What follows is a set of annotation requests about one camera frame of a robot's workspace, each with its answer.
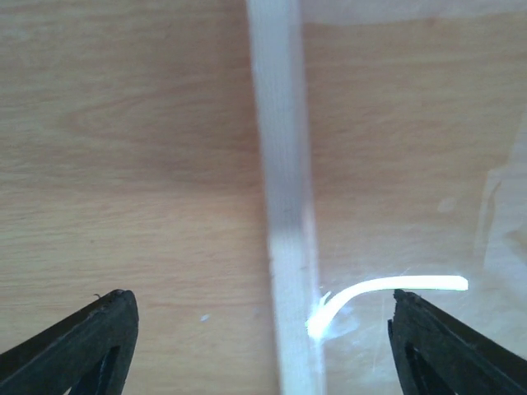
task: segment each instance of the wood grain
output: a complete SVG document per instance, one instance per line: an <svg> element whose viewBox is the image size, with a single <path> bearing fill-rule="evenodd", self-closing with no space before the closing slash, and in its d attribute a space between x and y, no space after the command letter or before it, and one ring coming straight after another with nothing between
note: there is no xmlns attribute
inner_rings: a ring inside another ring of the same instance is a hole
<svg viewBox="0 0 527 395"><path fill-rule="evenodd" d="M305 27L323 292L462 274L423 294L527 356L526 22ZM5 0L0 38L0 349L129 288L125 393L278 393L245 3ZM392 303L338 317L330 394L400 393Z"/></svg>
<svg viewBox="0 0 527 395"><path fill-rule="evenodd" d="M127 288L125 393L276 393L244 2L0 16L0 348Z"/></svg>

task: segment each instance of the black clamp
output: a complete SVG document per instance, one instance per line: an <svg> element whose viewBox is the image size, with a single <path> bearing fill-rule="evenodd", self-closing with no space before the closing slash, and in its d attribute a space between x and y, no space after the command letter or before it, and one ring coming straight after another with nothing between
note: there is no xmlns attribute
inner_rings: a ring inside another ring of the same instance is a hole
<svg viewBox="0 0 527 395"><path fill-rule="evenodd" d="M0 355L2 395L120 395L138 338L130 290L114 290Z"/></svg>
<svg viewBox="0 0 527 395"><path fill-rule="evenodd" d="M396 290L389 340L404 395L527 395L527 361Z"/></svg>

